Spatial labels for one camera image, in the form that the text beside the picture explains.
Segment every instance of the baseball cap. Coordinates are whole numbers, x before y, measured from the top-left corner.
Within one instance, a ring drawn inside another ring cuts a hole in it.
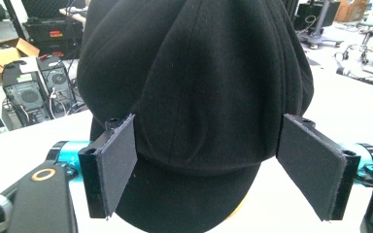
[[[281,0],[92,0],[77,78],[91,140],[135,114],[116,212],[147,232],[223,222],[275,155],[282,115],[314,92]]]

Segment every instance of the white table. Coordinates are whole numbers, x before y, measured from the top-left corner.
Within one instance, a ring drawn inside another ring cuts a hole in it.
[[[316,93],[304,117],[336,143],[373,145],[373,86],[313,67]],[[43,162],[58,141],[86,141],[90,112],[0,135],[0,192]],[[141,232],[118,216],[88,219],[82,186],[71,187],[80,232]],[[321,222],[277,159],[265,161],[242,209],[210,232],[357,233],[371,188],[355,185],[342,221]]]

